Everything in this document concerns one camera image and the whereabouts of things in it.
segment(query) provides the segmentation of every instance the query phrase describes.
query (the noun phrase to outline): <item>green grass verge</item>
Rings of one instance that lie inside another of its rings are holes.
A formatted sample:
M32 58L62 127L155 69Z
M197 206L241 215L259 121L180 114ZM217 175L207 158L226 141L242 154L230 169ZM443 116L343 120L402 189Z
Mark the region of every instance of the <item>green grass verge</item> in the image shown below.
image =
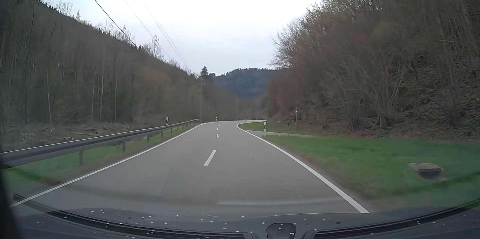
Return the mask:
M125 152L128 154L133 150L147 149L150 146L177 136L196 125L198 124L194 123L183 129L180 126L178 130L174 128L172 133L170 130L164 131L163 137L161 134L158 134L150 137L150 141L140 137L139 140L126 143ZM121 154L123 154L122 144L104 145L86 149L83 153L84 165L91 165L99 161L108 162L108 159L118 157ZM75 152L9 168L3 171L3 175L9 191L15 193L24 192L36 186L40 187L45 179L61 179L65 174L74 173L80 168L80 152Z
M264 131L263 122L252 122L252 123L243 123L239 125L240 128L246 131ZM294 133L294 134L305 134L305 135L315 135L318 134L314 131L307 130L296 130L295 124L290 125L286 124L275 124L272 121L267 121L267 132L280 132L280 133Z
M480 145L423 139L267 135L385 208L458 205L480 198ZM431 162L440 179L421 178L409 163Z

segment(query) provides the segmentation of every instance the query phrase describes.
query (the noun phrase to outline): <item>power line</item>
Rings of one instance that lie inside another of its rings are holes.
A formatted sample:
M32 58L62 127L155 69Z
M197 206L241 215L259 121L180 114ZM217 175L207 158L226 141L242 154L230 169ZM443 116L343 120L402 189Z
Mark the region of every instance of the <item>power line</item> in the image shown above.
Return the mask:
M165 32L167 41L170 41L171 44L173 44L173 47L172 47L172 48L174 48L174 49L173 49L174 51L176 50L175 53L177 53L177 51L178 51L177 55L178 55L180 58L183 58L184 62L186 63L187 60L183 57L183 54L180 52L180 50L178 50L177 46L175 45L175 43L173 42L173 40L170 38L170 36L169 36L169 34L167 33L167 31L165 30L165 28L163 28L163 26L162 26L162 24L161 24L160 22L159 22L158 25L160 25L160 27L162 28L161 30L163 30L163 31Z
M163 30L158 26L158 23L157 21L155 20L152 12L150 12L149 8L147 7L146 3L144 2L144 0L141 0L141 2L143 3L143 5L145 6L145 8L147 9L148 13L150 14L150 16L152 16L152 19L153 21L155 22L155 24L157 25L157 27L160 29L160 32L163 34L163 36L165 37L166 41L170 44L170 46L172 46L172 44L170 43L170 41L167 39L167 37L165 36L165 33L163 32ZM173 51L180 57L180 55L177 53L177 51L175 50L175 48L173 48ZM189 65L186 63L186 61L184 59L182 59L180 57L180 59L182 60L182 62L187 66L187 68L190 68Z
M153 37L152 33L150 33L150 31L148 30L148 28L145 26L145 24L140 20L140 18L138 17L138 15L135 13L135 11L130 7L130 5L128 4L127 0L123 0L125 1L125 3L127 4L127 6L130 8L130 10L135 14L135 17L137 17L138 21L140 21L140 23L144 26L144 28L147 30L148 34L150 34ZM170 58L170 55L165 51L165 49L159 44L160 48L165 52L165 54Z
M183 56L180 55L180 51L177 52L177 49L176 47L174 47L175 45L173 43L173 41L171 41L170 37L167 37L168 34L167 32L165 31L165 29L163 29L163 27L161 25L159 25L159 22L157 22L157 20L155 19L155 17L153 16L152 12L150 11L149 7L147 6L147 4L144 2L144 0L141 0L141 2L143 3L143 5L145 6L145 8L147 9L148 13L150 14L150 16L152 16L152 19L153 21L155 22L155 24L157 25L157 27L160 29L160 32L163 34L163 36L165 37L166 41L170 44L170 46L172 47L173 51L178 55L178 57L180 58L180 60L182 60L182 62L187 66L187 68L190 68L190 66L188 65L187 63L187 60L185 58L183 58Z
M118 26L118 24L117 24L115 21L113 21L112 17L110 17L110 15L102 8L102 6L100 6L100 4L98 3L97 0L95 0L95 3L97 3L97 5L100 7L100 9L103 10L103 12L105 12L105 14L110 18L110 20L112 20L112 22L113 22L113 23L118 27L118 29L125 35L125 37L127 37L127 39L129 39L132 44L135 44L135 43L133 42L133 40L131 40L130 37L127 36L127 34L125 34L125 32L123 32L123 30Z

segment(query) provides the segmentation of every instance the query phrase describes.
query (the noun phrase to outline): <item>forest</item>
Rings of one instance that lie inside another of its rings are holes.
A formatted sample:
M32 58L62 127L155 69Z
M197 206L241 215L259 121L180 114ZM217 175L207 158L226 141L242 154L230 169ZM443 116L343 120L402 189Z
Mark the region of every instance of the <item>forest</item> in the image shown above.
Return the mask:
M0 131L29 124L159 126L200 118L200 79L166 61L155 35L92 25L71 2L1 0ZM256 104L203 85L202 120L259 117Z
M211 73L211 79L221 89L243 98L265 97L267 84L275 70L248 68L236 69L216 76Z
M269 115L292 122L297 107L299 124L323 129L478 137L479 2L321 0L274 40Z

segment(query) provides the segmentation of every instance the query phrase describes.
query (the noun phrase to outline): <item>asphalt road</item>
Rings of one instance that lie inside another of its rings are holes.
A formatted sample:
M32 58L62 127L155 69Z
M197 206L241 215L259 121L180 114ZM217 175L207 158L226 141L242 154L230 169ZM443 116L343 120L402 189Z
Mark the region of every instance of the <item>asphalt road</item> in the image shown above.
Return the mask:
M239 129L242 122L199 125L141 155L32 200L62 210L125 209L165 220L188 214L365 213L361 205L349 201L350 196L329 186L330 182Z

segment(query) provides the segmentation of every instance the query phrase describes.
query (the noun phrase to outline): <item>overcast sky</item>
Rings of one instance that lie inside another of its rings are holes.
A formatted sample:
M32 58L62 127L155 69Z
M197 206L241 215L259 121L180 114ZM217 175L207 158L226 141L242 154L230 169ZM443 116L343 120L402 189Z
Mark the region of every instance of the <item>overcast sky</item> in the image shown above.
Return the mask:
M72 14L93 25L108 20L93 0L62 0L74 4ZM119 26L126 25L138 45L151 36L123 0L97 0ZM127 0L161 46L183 64L141 0ZM237 68L267 68L274 53L272 38L295 17L320 0L143 0L191 69L203 66L217 75Z

